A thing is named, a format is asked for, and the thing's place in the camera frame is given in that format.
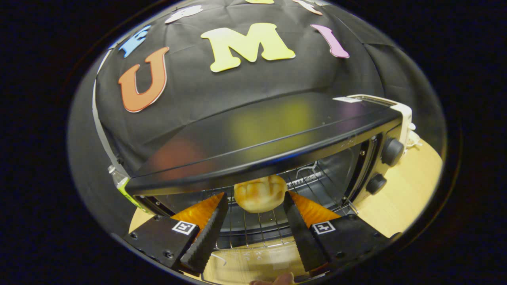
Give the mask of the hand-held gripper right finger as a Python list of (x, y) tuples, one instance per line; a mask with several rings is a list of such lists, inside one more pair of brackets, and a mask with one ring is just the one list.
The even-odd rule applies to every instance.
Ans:
[(311, 276), (351, 268), (400, 236), (387, 237), (356, 214), (338, 215), (293, 191), (285, 193), (284, 211), (303, 267)]

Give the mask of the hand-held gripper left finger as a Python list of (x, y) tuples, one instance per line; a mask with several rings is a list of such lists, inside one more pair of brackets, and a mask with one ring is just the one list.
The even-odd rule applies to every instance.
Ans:
[(220, 192), (167, 218), (155, 215), (124, 236), (125, 242), (172, 270), (202, 274), (228, 212)]

